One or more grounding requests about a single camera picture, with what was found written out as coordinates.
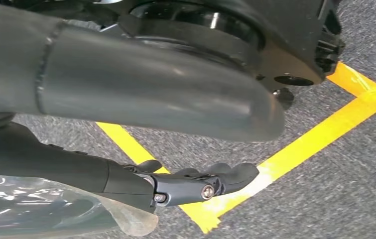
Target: bolt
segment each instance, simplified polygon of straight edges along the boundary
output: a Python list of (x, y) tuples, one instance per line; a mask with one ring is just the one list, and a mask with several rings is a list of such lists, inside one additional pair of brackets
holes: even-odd
[(166, 201), (166, 195), (164, 195), (164, 194), (155, 194), (154, 195), (154, 201), (156, 201), (158, 203), (163, 203), (164, 201)]
[(211, 185), (206, 185), (202, 191), (201, 191), (201, 196), (205, 200), (209, 200), (214, 196), (214, 188)]

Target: black metal tube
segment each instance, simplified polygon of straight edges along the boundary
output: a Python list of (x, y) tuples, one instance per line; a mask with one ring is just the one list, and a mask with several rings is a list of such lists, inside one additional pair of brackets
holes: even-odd
[(239, 141), (274, 139), (284, 124), (276, 99), (242, 72), (4, 6), (0, 112)]

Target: yellow floor tape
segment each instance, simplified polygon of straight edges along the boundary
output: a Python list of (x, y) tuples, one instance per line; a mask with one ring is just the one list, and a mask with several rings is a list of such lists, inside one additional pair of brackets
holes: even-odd
[[(219, 217), (303, 163), (318, 151), (376, 113), (376, 83), (339, 63), (329, 79), (355, 95), (353, 101), (319, 123), (293, 143), (258, 165), (258, 177), (239, 192), (212, 198), (204, 203), (180, 206), (204, 233), (216, 228)], [(135, 163), (154, 159), (123, 127), (97, 123)], [(159, 173), (168, 173), (164, 168)]]

